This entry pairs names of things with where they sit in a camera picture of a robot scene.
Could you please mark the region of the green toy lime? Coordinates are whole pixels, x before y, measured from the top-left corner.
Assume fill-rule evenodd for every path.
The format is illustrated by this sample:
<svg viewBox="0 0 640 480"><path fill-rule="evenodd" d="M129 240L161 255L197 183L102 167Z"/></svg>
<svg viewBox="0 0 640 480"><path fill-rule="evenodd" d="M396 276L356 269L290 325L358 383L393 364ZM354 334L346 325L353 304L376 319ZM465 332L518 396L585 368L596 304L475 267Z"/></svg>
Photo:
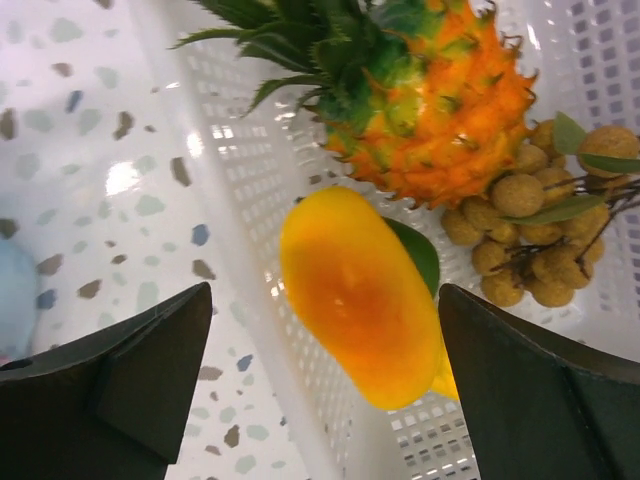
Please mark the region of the green toy lime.
<svg viewBox="0 0 640 480"><path fill-rule="evenodd" d="M407 250L433 298L440 285L440 261L433 244L419 231L392 218L384 218Z"/></svg>

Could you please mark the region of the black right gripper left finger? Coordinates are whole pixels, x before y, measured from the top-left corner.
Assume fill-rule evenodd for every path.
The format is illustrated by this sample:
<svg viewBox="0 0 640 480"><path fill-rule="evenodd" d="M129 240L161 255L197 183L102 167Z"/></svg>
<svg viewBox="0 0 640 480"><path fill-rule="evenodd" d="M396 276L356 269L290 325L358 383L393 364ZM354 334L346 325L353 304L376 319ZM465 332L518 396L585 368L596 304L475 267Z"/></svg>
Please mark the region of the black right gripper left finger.
<svg viewBox="0 0 640 480"><path fill-rule="evenodd" d="M162 479L178 460L212 320L201 282L1 368L4 479Z"/></svg>

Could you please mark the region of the blue printed plastic bag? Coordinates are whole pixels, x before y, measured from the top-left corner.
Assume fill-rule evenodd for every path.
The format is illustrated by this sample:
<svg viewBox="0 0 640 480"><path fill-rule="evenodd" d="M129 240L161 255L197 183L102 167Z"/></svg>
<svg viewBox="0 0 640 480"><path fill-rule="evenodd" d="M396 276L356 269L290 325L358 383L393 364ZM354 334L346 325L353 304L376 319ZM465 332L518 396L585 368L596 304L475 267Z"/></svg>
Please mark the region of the blue printed plastic bag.
<svg viewBox="0 0 640 480"><path fill-rule="evenodd" d="M38 320L39 275L32 257L1 239L1 363L28 354Z"/></svg>

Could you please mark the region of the toy pineapple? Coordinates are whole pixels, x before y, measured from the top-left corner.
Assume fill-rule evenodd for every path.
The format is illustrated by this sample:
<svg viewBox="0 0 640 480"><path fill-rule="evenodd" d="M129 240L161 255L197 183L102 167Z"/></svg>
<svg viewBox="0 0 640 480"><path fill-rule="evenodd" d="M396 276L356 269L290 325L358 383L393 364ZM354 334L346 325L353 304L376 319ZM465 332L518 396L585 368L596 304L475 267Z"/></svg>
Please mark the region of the toy pineapple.
<svg viewBox="0 0 640 480"><path fill-rule="evenodd" d="M454 207L510 169L529 136L534 76L521 36L497 29L494 2L205 1L221 25L181 45L230 39L242 58L280 66L252 102L303 88L297 107L353 179L394 198Z"/></svg>

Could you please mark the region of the orange toy mango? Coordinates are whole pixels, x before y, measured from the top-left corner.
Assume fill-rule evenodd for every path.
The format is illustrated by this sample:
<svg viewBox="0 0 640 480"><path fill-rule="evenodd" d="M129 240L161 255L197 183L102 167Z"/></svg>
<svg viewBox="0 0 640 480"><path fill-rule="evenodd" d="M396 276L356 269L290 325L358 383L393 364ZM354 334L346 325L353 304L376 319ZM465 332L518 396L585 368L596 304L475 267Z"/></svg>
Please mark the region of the orange toy mango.
<svg viewBox="0 0 640 480"><path fill-rule="evenodd" d="M443 354L434 299L364 196L332 186L304 198L279 260L292 311L371 405L398 410L430 390Z"/></svg>

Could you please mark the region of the brown toy longan bunch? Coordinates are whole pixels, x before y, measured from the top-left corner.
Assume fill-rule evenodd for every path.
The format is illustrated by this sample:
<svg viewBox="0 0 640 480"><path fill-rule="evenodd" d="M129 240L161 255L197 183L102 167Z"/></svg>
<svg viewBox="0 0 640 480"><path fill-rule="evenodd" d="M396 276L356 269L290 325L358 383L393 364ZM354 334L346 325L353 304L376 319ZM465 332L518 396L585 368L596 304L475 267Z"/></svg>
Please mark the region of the brown toy longan bunch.
<svg viewBox="0 0 640 480"><path fill-rule="evenodd" d="M469 249L490 303L513 307L531 295L559 308L593 281L607 227L638 205L638 133L619 124L585 130L559 113L535 125L487 193L446 211L441 225Z"/></svg>

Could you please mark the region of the yellow toy pear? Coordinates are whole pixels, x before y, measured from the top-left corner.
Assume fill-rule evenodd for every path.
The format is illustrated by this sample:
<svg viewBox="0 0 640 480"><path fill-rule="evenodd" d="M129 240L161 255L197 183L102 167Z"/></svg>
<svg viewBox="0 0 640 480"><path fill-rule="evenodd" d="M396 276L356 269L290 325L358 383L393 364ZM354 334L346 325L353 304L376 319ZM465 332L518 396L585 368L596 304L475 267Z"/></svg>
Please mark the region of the yellow toy pear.
<svg viewBox="0 0 640 480"><path fill-rule="evenodd" d="M460 400L447 352L441 355L430 390L451 400Z"/></svg>

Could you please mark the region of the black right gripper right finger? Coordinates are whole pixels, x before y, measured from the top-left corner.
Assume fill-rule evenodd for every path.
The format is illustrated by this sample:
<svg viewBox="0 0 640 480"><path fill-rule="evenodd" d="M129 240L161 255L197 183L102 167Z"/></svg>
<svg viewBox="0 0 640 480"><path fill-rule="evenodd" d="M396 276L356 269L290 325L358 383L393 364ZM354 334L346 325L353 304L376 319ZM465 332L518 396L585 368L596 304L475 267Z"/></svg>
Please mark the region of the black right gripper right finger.
<svg viewBox="0 0 640 480"><path fill-rule="evenodd" d="M438 310L482 478L638 478L638 363L454 284Z"/></svg>

